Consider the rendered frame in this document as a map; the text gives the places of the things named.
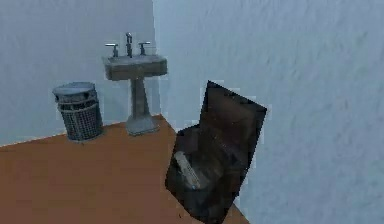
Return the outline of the grey pedestal sink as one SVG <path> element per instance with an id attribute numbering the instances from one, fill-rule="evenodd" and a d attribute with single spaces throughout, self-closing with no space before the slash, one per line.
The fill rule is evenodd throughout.
<path id="1" fill-rule="evenodd" d="M 126 33 L 126 54 L 120 56 L 117 43 L 107 43 L 113 48 L 111 57 L 103 57 L 102 62 L 108 80 L 129 80 L 131 83 L 131 114 L 126 121 L 126 131 L 131 136 L 139 136 L 156 132 L 159 125 L 149 111 L 144 79 L 162 76 L 168 73 L 167 59 L 160 55 L 148 55 L 144 46 L 147 42 L 139 42 L 140 53 L 133 54 L 133 37 Z"/>

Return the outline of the dark wooden commode with lid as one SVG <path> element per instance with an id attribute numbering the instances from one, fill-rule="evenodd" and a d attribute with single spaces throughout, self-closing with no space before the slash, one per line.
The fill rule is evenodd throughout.
<path id="1" fill-rule="evenodd" d="M 166 189 L 193 218 L 222 224 L 251 166 L 267 109 L 209 81 L 199 123 L 177 132 L 173 155 L 183 154 L 198 181 L 175 158 Z"/>

